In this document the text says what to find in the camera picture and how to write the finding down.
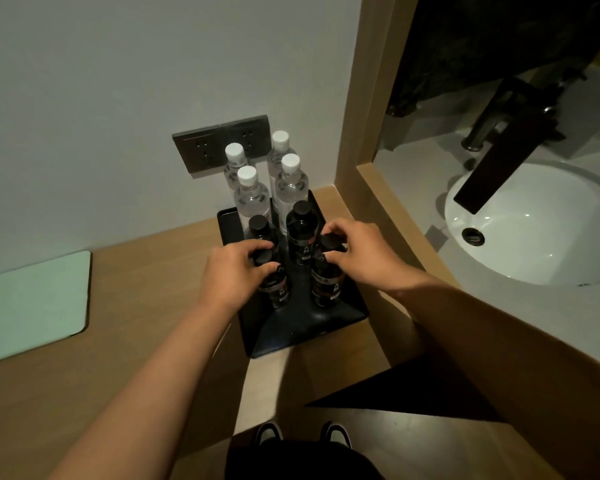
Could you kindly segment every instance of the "oval sink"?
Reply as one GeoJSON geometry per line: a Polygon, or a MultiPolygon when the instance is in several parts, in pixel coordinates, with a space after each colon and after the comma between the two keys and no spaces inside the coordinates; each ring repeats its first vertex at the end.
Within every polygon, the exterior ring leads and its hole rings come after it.
{"type": "Polygon", "coordinates": [[[584,173],[523,163],[476,215],[453,200],[464,175],[445,203],[449,231],[470,256],[509,278],[599,283],[600,183],[584,173]]]}

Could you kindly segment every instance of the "shoe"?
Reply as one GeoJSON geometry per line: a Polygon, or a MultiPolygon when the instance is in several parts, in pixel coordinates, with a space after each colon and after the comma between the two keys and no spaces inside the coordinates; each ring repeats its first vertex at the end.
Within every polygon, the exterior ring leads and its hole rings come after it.
{"type": "Polygon", "coordinates": [[[282,441],[282,431],[275,421],[268,421],[258,428],[253,444],[259,446],[266,441],[282,441]]]}
{"type": "Polygon", "coordinates": [[[330,443],[340,443],[347,448],[351,448],[351,441],[347,430],[344,426],[331,421],[327,421],[322,426],[320,431],[320,441],[327,441],[330,443]]]}

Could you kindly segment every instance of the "black bottle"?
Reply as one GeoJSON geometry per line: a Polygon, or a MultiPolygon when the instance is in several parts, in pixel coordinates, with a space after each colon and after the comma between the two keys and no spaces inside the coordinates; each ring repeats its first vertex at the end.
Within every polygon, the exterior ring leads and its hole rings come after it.
{"type": "Polygon", "coordinates": [[[318,216],[305,200],[299,200],[287,215],[289,257],[297,264],[311,263],[311,252],[318,231],[318,216]]]}
{"type": "MultiPolygon", "coordinates": [[[[256,266],[262,266],[274,260],[273,252],[270,249],[255,251],[251,257],[256,266]]],[[[289,301],[290,293],[287,272],[284,266],[278,266],[277,270],[264,278],[258,289],[269,297],[274,308],[286,305],[289,301]]]]}
{"type": "Polygon", "coordinates": [[[328,263],[324,253],[345,252],[344,238],[335,233],[320,236],[311,262],[311,300],[318,306],[334,306],[340,297],[344,272],[335,264],[328,263]]]}
{"type": "Polygon", "coordinates": [[[278,229],[272,228],[271,224],[266,217],[257,215],[249,219],[249,228],[245,234],[245,239],[262,239],[263,241],[273,242],[273,260],[280,261],[278,259],[278,245],[280,239],[278,238],[278,229]]]}

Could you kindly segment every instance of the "hand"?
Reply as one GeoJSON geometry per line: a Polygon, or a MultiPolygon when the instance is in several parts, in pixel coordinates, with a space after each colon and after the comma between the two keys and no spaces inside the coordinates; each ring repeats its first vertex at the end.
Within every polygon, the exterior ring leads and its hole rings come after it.
{"type": "Polygon", "coordinates": [[[236,313],[263,279],[278,268],[277,262],[254,267],[249,254],[256,249],[272,247],[270,241],[249,239],[212,249],[202,275],[199,304],[211,309],[220,308],[229,317],[236,313]]]}
{"type": "Polygon", "coordinates": [[[345,253],[325,253],[328,262],[340,266],[355,281],[379,290],[389,291],[400,287],[402,281],[399,277],[409,266],[393,252],[375,224],[336,219],[322,229],[323,234],[329,232],[345,236],[349,249],[345,253]]]}

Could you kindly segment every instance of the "green mat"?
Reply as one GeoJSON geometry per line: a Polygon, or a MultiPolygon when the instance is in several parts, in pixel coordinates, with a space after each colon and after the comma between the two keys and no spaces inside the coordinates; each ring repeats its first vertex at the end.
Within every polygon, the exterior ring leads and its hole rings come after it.
{"type": "Polygon", "coordinates": [[[0,359],[85,328],[90,267],[81,251],[0,274],[0,359]]]}

